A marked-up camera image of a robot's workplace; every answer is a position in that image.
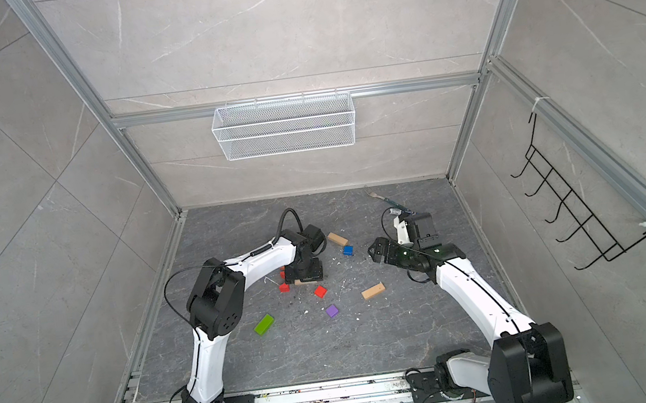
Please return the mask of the natural wood block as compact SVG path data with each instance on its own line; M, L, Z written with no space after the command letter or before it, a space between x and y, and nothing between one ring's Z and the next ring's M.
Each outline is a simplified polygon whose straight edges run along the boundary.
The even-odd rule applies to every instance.
M302 286L304 286L304 285L313 285L313 284L318 284L318 283L319 283L318 280L310 281L310 280L298 280L298 279L296 279L294 281L294 285L302 285Z
M327 235L327 239L331 241L332 243L335 243L341 247L348 246L349 240L345 237L342 237L341 235L338 235L336 233L329 233Z
M377 283L374 286L371 286L370 288L364 290L362 292L362 297L365 300L371 300L372 298L376 297L377 295L380 295L384 293L386 290L386 287L383 283Z

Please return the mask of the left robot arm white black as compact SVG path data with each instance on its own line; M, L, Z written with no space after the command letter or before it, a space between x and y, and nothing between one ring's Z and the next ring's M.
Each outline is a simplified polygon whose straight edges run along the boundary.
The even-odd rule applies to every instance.
M223 371L230 333L242 318L245 291L257 280L283 269L289 281L323 279L319 254L326 247L322 229L310 224L301 232L284 230L267 244L225 261L207 260L187 301L193 329L192 372L181 392L182 403L225 403ZM239 397L250 403L250 397Z

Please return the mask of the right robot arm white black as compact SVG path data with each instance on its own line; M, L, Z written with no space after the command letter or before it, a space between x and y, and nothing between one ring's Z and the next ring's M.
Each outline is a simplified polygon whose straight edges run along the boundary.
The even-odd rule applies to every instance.
M566 343L553 324L538 324L503 298L464 252L444 243L429 213L391 207L395 236L376 238L375 263L425 275L462 307L490 346L487 357L466 349L440 355L431 395L459 398L469 391L495 403L567 403L574 387Z

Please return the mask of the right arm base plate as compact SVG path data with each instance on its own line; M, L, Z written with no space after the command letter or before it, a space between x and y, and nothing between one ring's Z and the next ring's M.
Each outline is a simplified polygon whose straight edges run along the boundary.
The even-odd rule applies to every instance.
M403 379L410 388L413 403L442 403L486 397L485 393L475 389L454 387L449 383L440 382L435 371L411 368L404 372Z

